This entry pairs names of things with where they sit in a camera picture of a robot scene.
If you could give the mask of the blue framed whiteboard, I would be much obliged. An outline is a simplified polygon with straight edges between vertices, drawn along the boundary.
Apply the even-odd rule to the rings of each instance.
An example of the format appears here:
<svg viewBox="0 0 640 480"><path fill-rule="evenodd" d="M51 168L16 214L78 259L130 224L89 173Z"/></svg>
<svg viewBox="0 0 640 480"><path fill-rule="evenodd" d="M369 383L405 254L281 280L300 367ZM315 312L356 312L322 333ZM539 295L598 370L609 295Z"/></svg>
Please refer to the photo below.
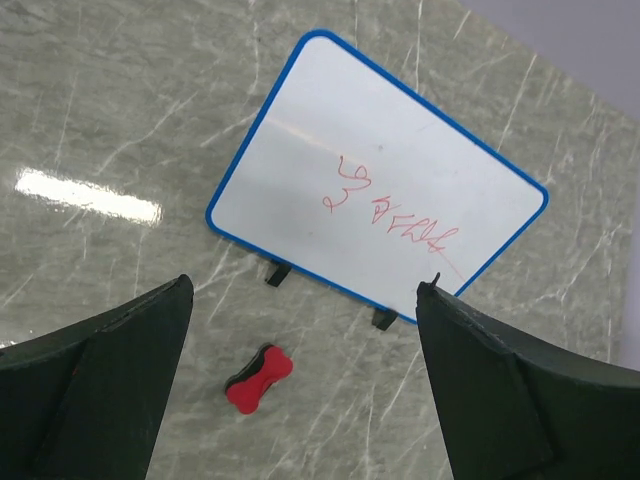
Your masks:
<svg viewBox="0 0 640 480"><path fill-rule="evenodd" d="M206 210L246 248L408 322L458 295L547 189L328 30L301 37Z"/></svg>

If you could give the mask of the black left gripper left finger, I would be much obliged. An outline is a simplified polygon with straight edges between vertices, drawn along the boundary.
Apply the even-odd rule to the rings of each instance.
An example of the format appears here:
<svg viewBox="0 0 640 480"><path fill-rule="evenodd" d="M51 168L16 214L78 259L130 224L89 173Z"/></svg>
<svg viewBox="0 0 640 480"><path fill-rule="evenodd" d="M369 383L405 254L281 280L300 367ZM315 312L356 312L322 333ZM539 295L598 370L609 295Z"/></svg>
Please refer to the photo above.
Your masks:
<svg viewBox="0 0 640 480"><path fill-rule="evenodd" d="M143 479L189 328L181 275L1 351L4 479Z"/></svg>

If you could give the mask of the red bone-shaped eraser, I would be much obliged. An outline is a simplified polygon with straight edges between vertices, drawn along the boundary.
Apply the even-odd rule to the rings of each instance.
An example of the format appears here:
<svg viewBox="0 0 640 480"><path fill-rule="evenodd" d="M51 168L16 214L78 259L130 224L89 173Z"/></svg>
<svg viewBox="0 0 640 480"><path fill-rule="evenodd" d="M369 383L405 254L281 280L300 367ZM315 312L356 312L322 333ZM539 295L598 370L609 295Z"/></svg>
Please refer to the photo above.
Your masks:
<svg viewBox="0 0 640 480"><path fill-rule="evenodd" d="M293 361L282 348L266 343L238 373L226 381L225 396L241 414L252 414L258 409L268 389L288 377L293 368Z"/></svg>

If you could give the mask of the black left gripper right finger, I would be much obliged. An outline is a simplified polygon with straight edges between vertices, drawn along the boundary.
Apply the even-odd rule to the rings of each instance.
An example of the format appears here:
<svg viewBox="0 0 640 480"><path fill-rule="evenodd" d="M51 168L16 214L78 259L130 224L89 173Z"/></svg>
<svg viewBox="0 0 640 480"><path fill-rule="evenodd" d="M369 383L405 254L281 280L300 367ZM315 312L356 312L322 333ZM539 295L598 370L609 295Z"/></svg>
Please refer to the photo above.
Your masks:
<svg viewBox="0 0 640 480"><path fill-rule="evenodd" d="M636 479L639 374L417 288L416 319L456 479Z"/></svg>

